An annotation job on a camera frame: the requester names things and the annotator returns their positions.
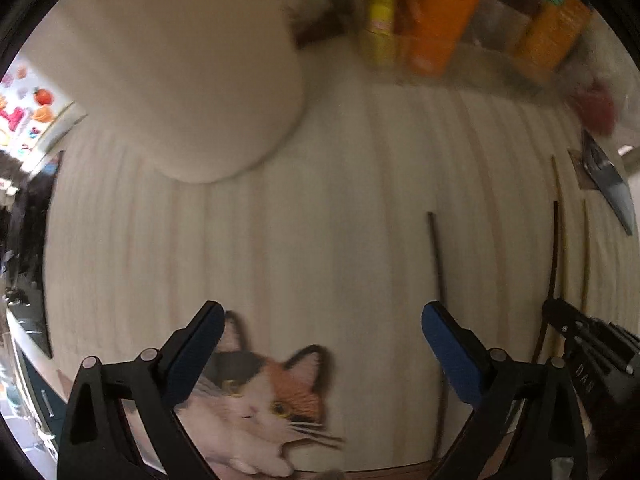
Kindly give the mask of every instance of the blue gripper pad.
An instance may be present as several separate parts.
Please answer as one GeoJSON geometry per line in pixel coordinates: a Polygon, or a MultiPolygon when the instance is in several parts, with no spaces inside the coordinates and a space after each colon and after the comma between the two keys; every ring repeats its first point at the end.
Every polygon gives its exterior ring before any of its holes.
{"type": "Polygon", "coordinates": [[[482,343],[471,331],[460,328],[451,314],[437,301],[427,303],[422,310],[422,333],[458,398],[476,409],[482,399],[481,367],[484,363],[471,357],[469,348],[465,349],[465,346],[468,346],[468,339],[471,338],[472,346],[475,347],[473,350],[477,351],[479,344],[486,352],[482,343]]]}

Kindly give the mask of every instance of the red object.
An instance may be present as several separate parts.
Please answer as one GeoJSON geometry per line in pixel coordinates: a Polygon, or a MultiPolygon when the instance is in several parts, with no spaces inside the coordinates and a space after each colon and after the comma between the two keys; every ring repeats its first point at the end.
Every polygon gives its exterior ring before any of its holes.
{"type": "Polygon", "coordinates": [[[9,129],[14,132],[24,117],[24,110],[19,106],[15,107],[15,110],[11,114],[0,110],[0,117],[4,117],[9,122],[9,129]]]}
{"type": "Polygon", "coordinates": [[[609,137],[616,126],[616,107],[609,89],[598,80],[589,88],[580,88],[567,99],[580,118],[582,126],[592,134],[609,137]]]}
{"type": "Polygon", "coordinates": [[[53,95],[49,90],[45,90],[44,88],[36,88],[33,93],[33,98],[39,105],[50,105],[53,102],[53,95]]]}

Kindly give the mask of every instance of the orange bottle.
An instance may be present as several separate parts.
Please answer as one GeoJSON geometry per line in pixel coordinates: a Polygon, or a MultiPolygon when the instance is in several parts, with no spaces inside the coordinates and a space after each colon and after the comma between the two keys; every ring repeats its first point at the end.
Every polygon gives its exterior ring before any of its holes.
{"type": "Polygon", "coordinates": [[[409,66],[423,75],[441,75],[480,0],[409,0],[409,66]]]}

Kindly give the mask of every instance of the calico cat cutout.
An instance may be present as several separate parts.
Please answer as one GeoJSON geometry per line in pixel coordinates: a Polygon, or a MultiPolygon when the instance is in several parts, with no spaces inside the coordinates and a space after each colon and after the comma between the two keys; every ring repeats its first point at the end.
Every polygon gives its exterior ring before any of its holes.
{"type": "MultiPolygon", "coordinates": [[[[289,476],[293,468],[282,457],[284,444],[340,443],[322,430],[320,389],[327,357],[317,345],[285,363],[251,352],[238,317],[227,312],[216,351],[176,413],[212,468],[222,464],[246,474],[289,476]]],[[[138,441],[139,432],[134,435],[138,441]]]]}

